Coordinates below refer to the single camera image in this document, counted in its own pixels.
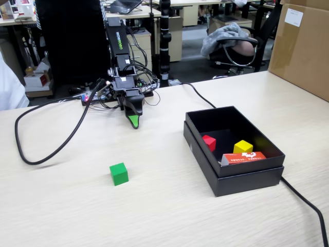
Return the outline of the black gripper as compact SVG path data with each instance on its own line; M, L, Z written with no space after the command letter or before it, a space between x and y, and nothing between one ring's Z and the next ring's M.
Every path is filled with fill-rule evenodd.
M144 94L140 93L133 76L115 77L112 82L112 95L123 103L127 119L134 129L139 128L139 115L142 115Z

